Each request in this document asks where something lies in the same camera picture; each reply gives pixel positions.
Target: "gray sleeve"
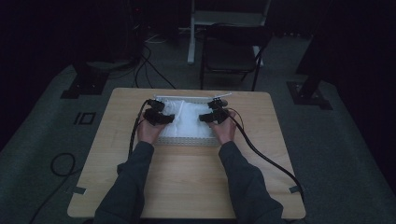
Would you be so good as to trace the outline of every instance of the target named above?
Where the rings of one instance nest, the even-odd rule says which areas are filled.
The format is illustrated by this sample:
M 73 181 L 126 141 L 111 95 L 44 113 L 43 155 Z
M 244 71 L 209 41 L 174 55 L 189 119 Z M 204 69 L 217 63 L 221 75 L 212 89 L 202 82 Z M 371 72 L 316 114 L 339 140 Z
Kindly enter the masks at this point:
M 261 170 L 248 163 L 236 144 L 223 144 L 219 157 L 228 177 L 231 202 L 238 223 L 284 223 L 281 218 L 282 204 L 271 198 Z
M 144 187 L 154 147 L 137 143 L 127 162 L 118 167 L 119 176 L 113 187 L 96 209 L 94 222 L 137 223 L 145 204 Z

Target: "left hand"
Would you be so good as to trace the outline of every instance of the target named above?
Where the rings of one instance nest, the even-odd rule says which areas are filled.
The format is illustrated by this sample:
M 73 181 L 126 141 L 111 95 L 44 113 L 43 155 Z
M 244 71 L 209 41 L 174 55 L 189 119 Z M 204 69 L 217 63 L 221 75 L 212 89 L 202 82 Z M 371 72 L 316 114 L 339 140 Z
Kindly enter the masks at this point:
M 158 136 L 161 131 L 165 128 L 166 124 L 152 125 L 147 120 L 140 116 L 139 122 L 143 120 L 139 126 L 137 126 L 137 139 L 139 141 L 144 141 L 153 144 L 157 141 Z

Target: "black controller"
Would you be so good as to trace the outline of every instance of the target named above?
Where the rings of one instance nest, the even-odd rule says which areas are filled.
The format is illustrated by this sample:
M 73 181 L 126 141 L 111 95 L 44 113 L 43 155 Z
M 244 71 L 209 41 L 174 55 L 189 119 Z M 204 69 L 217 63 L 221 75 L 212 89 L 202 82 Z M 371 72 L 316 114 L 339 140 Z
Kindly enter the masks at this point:
M 212 113 L 200 115 L 199 120 L 204 122 L 216 121 L 218 124 L 221 124 L 229 116 L 228 110 L 223 108 L 227 104 L 227 101 L 220 100 L 220 98 L 213 99 L 212 102 L 207 103 L 209 108 L 213 110 Z
M 165 108 L 165 104 L 160 101 L 156 100 L 148 100 L 148 105 L 151 106 L 151 108 L 146 109 L 145 114 L 143 115 L 143 118 L 145 118 L 150 124 L 156 125 L 156 124 L 168 124 L 172 123 L 173 120 L 175 119 L 175 115 L 164 115 L 163 109 Z

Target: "gray carpet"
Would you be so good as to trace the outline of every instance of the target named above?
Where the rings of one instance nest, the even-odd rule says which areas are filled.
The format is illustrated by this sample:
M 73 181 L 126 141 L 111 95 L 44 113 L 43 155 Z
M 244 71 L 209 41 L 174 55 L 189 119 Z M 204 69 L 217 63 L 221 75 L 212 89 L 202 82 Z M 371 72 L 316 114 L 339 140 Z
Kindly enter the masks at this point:
M 155 38 L 151 41 L 162 42 Z M 199 89 L 201 45 L 197 43 L 196 63 L 187 65 L 188 41 L 181 38 L 178 45 L 168 42 L 147 45 L 152 50 L 149 60 L 164 76 L 178 89 L 194 90 Z M 294 73 L 308 44 L 309 40 L 301 38 L 273 38 L 264 52 L 264 67 L 256 88 L 269 92 L 273 98 L 294 172 L 305 187 L 306 223 L 396 223 L 395 196 L 335 87 L 320 84 L 333 110 L 295 105 L 290 97 L 286 82 L 306 79 Z M 142 67 L 139 73 L 140 88 L 149 88 L 145 71 Z M 147 74 L 154 88 L 170 89 L 149 66 Z M 112 90 L 131 87 L 134 80 L 132 71 L 112 73 L 102 95 L 60 99 L 74 76 L 70 66 L 52 80 L 1 152 L 0 223 L 28 223 L 38 206 L 62 182 L 63 178 L 50 170 L 56 155 L 73 153 L 76 169 L 84 165 Z M 211 77 L 205 80 L 205 89 L 250 90 L 252 76 L 243 83 L 237 79 Z M 93 112 L 96 116 L 91 125 L 75 124 L 78 113 Z M 57 160 L 57 171 L 66 173 L 70 164 L 67 157 Z M 71 176 L 43 207 L 35 223 L 82 223 L 84 218 L 71 218 L 66 213 L 72 196 L 66 191 L 77 182 L 78 175 Z

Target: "wooden table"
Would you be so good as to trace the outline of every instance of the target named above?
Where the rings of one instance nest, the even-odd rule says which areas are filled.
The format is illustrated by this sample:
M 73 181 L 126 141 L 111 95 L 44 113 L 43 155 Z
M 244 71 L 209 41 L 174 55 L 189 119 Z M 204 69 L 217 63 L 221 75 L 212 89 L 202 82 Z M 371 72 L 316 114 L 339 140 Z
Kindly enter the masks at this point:
M 68 215 L 94 216 L 117 178 L 117 165 L 127 160 L 134 120 L 145 100 L 153 99 L 154 94 L 212 97 L 223 93 L 227 92 L 115 89 L 78 181 L 78 187 L 86 189 L 85 194 L 74 193 Z M 293 173 L 270 95 L 235 91 L 226 100 L 242 116 L 247 136 L 256 148 Z M 289 191 L 294 182 L 257 156 L 240 132 L 236 132 L 234 141 L 247 160 L 262 170 L 269 193 L 284 206 L 282 217 L 304 217 L 300 194 Z M 218 153 L 218 147 L 155 146 L 142 217 L 234 218 L 227 176 Z

